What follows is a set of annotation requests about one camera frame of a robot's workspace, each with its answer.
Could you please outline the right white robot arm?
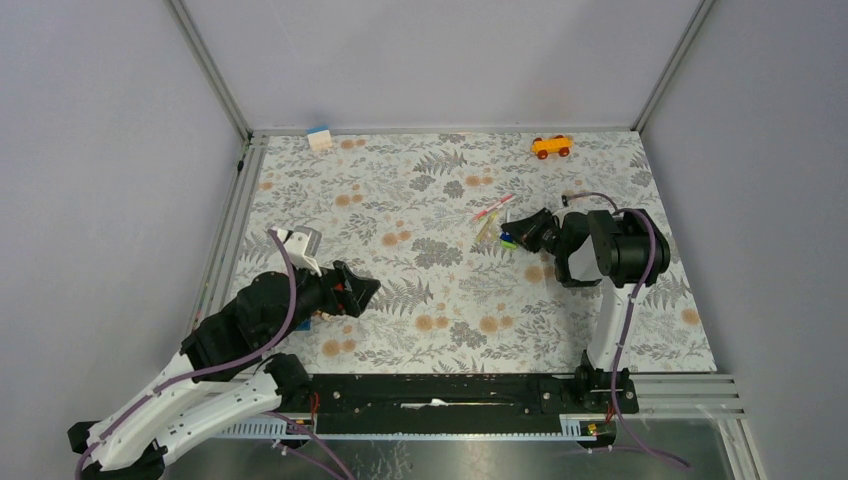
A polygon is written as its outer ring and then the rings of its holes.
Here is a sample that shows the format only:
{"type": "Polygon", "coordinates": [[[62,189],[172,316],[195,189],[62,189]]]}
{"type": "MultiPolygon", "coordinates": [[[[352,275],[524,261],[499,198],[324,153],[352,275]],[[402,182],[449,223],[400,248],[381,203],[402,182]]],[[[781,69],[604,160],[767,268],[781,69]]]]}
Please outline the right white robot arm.
{"type": "Polygon", "coordinates": [[[573,376],[539,381],[542,410],[638,412],[628,337],[641,298],[670,265],[670,246],[653,220],[643,209],[571,212],[563,218],[542,209],[504,223],[502,230],[523,249],[552,255],[563,287],[600,287],[602,293],[594,333],[573,376]]]}

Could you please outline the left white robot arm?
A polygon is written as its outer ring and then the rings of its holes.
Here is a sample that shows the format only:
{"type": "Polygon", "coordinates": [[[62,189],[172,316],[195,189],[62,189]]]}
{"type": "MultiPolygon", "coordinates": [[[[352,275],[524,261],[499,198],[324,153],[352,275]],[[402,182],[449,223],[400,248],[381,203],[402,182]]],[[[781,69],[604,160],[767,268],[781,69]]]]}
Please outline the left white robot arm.
{"type": "Polygon", "coordinates": [[[294,354],[275,354],[317,313],[358,317],[377,279],[342,261],[313,272],[264,272],[188,335],[160,374],[127,405],[68,431],[78,479],[158,479],[167,466],[219,431],[279,407],[309,401],[311,380],[294,354]]]}

